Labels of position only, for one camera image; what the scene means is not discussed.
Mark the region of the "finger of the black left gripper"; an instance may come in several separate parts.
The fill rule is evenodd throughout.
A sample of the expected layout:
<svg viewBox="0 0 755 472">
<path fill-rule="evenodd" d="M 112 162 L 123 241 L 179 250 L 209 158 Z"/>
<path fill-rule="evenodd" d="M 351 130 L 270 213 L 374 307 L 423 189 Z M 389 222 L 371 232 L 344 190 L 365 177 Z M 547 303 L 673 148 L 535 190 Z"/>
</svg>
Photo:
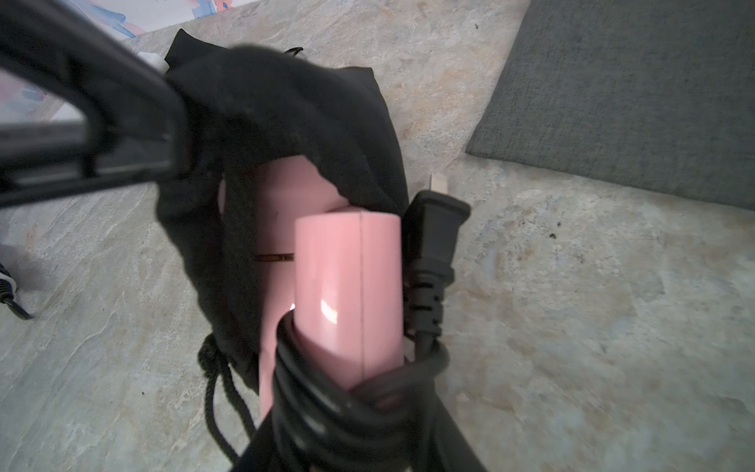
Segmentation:
<svg viewBox="0 0 755 472">
<path fill-rule="evenodd" d="M 82 113 L 79 120 L 2 125 L 2 206 L 191 170 L 189 120 L 178 92 L 60 2 L 2 2 L 1 67 Z"/>
</svg>

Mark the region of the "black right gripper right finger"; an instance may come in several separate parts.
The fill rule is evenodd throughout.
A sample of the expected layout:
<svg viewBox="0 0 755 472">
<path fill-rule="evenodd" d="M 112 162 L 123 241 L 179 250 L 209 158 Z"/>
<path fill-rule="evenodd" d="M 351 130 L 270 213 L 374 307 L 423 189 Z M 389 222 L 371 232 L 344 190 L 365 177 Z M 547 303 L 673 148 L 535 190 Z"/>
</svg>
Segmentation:
<svg viewBox="0 0 755 472">
<path fill-rule="evenodd" d="M 430 470 L 441 472 L 486 472 L 481 460 L 441 402 L 436 404 L 436 421 L 430 450 Z"/>
</svg>

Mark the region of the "plain black drawstring pouch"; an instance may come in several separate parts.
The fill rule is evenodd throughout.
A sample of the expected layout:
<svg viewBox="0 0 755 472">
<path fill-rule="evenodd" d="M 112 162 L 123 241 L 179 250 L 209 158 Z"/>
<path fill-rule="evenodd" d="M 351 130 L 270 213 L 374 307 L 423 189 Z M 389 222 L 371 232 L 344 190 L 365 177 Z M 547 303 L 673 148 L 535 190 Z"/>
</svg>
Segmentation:
<svg viewBox="0 0 755 472">
<path fill-rule="evenodd" d="M 340 389 L 305 353 L 292 314 L 276 329 L 275 403 L 260 413 L 253 354 L 225 296 L 224 225 L 216 209 L 227 167 L 306 155 L 369 168 L 392 201 L 406 198 L 400 219 L 408 205 L 403 162 L 373 71 L 322 68 L 295 50 L 224 48 L 186 31 L 175 35 L 165 61 L 196 125 L 197 165 L 160 186 L 157 216 L 212 326 L 198 354 L 212 438 L 234 465 L 271 413 L 282 471 L 406 468 L 410 442 L 399 397 L 367 400 L 357 385 Z"/>
</svg>

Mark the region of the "pink folding hair dryer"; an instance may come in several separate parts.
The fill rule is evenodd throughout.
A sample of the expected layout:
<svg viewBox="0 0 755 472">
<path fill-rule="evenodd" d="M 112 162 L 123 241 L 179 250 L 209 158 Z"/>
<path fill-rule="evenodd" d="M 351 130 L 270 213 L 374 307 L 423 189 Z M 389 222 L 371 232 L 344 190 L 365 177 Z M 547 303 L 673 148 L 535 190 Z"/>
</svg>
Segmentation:
<svg viewBox="0 0 755 472">
<path fill-rule="evenodd" d="M 399 214 L 369 168 L 289 155 L 224 170 L 225 296 L 248 350 L 259 411 L 275 403 L 276 329 L 287 314 L 315 365 L 340 387 L 401 362 Z"/>
</svg>

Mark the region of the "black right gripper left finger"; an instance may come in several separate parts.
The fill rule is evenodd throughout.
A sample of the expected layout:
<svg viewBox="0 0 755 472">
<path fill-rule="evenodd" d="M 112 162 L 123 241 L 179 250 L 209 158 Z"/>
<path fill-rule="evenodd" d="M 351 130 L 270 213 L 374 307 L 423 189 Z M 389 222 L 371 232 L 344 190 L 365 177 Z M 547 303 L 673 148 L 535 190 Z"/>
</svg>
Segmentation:
<svg viewBox="0 0 755 472">
<path fill-rule="evenodd" d="M 231 472 L 281 472 L 283 466 L 273 434 L 273 419 L 267 414 L 249 446 L 230 469 Z"/>
</svg>

